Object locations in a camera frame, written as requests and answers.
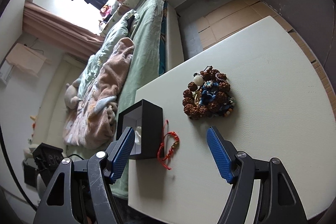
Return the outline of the black jewelry box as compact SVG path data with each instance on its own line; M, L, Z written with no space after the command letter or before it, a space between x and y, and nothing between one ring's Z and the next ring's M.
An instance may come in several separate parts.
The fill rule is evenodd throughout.
M118 115L117 137L124 129L131 127L135 132L135 141L130 153L133 160L156 159L164 157L161 148L163 137L163 110L161 107L140 100Z

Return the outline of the blue flower jewelry piece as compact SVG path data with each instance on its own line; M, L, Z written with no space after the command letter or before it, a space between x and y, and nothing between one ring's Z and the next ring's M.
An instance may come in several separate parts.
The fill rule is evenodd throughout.
M203 83L199 106L207 106L216 97L219 83L215 81L206 81Z

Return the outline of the pink plush blanket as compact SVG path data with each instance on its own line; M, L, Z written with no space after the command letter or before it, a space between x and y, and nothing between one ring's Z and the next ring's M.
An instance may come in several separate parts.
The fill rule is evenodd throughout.
M122 38L84 93L77 110L70 112L64 125L66 145L96 149L112 141L116 131L119 95L131 64L134 44Z

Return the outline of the beige stuffed toy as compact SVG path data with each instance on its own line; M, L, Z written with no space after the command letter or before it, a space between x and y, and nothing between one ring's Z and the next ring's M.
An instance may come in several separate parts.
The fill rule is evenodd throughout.
M67 108L73 110L77 108L79 98L78 98L78 89L80 86L81 80L76 79L72 84L66 84L66 92L64 94L64 102Z

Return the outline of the pink curtain left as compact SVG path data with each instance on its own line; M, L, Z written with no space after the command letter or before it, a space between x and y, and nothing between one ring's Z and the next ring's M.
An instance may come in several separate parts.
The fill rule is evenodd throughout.
M82 60L88 60L104 42L103 37L30 2L24 5L22 30Z

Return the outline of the green bed quilt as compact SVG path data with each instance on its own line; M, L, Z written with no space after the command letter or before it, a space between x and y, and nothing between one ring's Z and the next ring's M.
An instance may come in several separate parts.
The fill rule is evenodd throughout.
M106 38L92 55L80 76L79 102L84 98L88 86L97 77L102 65L112 54L114 46L122 38L130 38L134 44L133 57L125 83L117 96L116 139L118 115L132 106L136 91L159 76L160 34L165 0L146 0L137 10L130 10L109 30ZM107 147L105 143L96 149L67 145L68 153L76 153L84 158Z

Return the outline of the white bed frame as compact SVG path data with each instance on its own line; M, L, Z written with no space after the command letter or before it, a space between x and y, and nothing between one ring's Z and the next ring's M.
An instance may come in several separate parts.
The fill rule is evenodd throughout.
M169 71L184 61L178 15L171 4L167 4L165 71Z

